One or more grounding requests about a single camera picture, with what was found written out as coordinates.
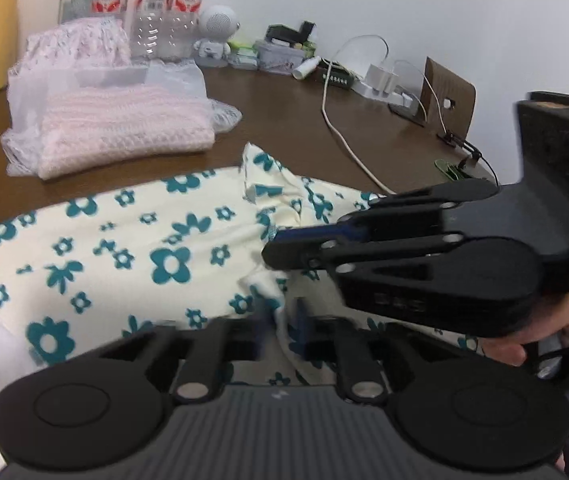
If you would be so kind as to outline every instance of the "brown table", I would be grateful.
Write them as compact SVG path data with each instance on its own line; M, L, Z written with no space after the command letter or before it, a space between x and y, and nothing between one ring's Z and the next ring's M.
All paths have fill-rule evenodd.
M327 128L320 113L318 83L232 68L208 69L204 74L209 96L244 114L242 122L221 136L210 152L126 161L43 182L36 177L8 177L0 147L0 221L77 196L174 174L237 166L247 142L257 144L296 174L378 190ZM330 88L327 113L354 152L397 192L445 182L434 160L458 162L463 156L437 140L433 132L354 92ZM0 92L0 134L9 125L6 96ZM486 175L480 168L477 171Z

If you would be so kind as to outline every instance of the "ribbed surface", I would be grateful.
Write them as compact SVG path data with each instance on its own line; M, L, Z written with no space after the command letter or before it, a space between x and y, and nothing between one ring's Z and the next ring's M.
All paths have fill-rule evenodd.
M53 480L11 466L0 480ZM510 476L458 472L422 457L382 410L349 404L331 386L228 386L214 402L176 410L145 450L64 480L559 480L555 468Z

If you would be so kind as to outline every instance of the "pink knitted garment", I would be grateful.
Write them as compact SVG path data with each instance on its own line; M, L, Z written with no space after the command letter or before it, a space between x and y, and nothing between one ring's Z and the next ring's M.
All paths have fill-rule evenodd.
M201 152L215 142L207 99L148 85L52 96L41 135L43 180L138 156Z

